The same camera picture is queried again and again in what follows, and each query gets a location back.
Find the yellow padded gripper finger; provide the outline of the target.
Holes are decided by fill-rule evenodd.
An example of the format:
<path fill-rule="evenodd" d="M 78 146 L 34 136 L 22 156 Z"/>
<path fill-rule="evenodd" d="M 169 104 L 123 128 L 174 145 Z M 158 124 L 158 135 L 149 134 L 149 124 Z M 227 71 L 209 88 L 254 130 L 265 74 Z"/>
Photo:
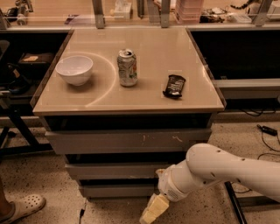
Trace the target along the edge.
<path fill-rule="evenodd" d="M 139 219 L 141 224 L 151 224 L 169 207 L 169 200 L 163 194 L 153 193 Z"/>

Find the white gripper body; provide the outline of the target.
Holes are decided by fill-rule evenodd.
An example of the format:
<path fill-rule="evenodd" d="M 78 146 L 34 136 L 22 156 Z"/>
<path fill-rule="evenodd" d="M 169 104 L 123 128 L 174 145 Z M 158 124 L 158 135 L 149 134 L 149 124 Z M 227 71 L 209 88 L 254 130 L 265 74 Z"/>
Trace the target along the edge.
<path fill-rule="evenodd" d="M 190 172 L 185 164 L 173 164 L 166 169 L 158 169 L 156 174 L 157 188 L 169 201 L 180 201 L 190 193 L 187 183 Z"/>

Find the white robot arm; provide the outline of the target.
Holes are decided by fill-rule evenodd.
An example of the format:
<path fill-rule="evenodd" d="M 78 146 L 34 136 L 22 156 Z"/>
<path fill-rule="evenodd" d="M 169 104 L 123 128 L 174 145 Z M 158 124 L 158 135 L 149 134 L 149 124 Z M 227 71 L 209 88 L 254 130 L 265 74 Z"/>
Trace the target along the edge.
<path fill-rule="evenodd" d="M 169 207 L 196 190 L 232 181 L 272 200 L 280 201 L 280 164 L 238 157 L 209 143 L 197 143 L 186 153 L 185 160 L 158 169 L 158 194 L 153 194 L 139 219 L 151 224 Z"/>

